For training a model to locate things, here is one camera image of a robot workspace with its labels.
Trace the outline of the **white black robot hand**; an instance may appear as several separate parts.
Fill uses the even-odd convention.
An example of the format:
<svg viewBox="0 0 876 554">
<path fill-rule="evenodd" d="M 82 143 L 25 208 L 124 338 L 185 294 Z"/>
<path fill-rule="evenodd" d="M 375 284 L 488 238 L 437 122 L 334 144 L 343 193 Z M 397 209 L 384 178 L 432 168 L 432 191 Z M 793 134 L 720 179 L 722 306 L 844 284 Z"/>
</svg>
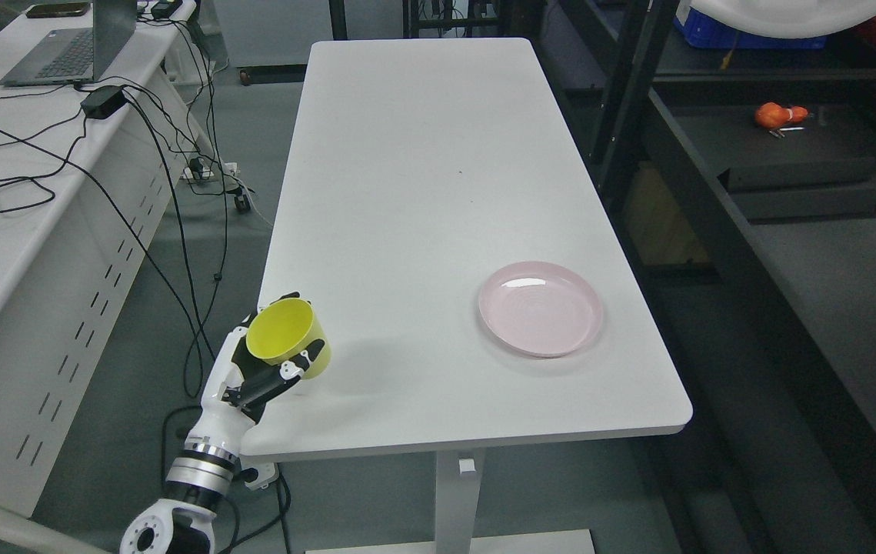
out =
<svg viewBox="0 0 876 554">
<path fill-rule="evenodd" d="M 294 292 L 279 299 L 283 298 L 301 296 Z M 269 401 L 305 380 L 305 368 L 295 365 L 300 355 L 269 365 L 245 347 L 245 333 L 252 319 L 270 304 L 260 305 L 226 335 L 203 389 L 202 413 L 185 438 L 185 449 L 224 450 L 239 457 L 245 433 L 259 424 Z"/>
</svg>

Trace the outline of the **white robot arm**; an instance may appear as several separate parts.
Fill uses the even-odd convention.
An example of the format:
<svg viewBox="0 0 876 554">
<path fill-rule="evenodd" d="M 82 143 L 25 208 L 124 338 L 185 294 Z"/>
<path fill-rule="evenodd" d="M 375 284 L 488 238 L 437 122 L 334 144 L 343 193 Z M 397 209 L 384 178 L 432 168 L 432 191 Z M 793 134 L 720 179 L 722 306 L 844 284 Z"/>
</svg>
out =
<svg viewBox="0 0 876 554">
<path fill-rule="evenodd" d="M 213 522 L 237 461 L 224 450 L 182 450 L 167 472 L 162 498 L 132 520 L 118 551 L 214 553 Z"/>
</svg>

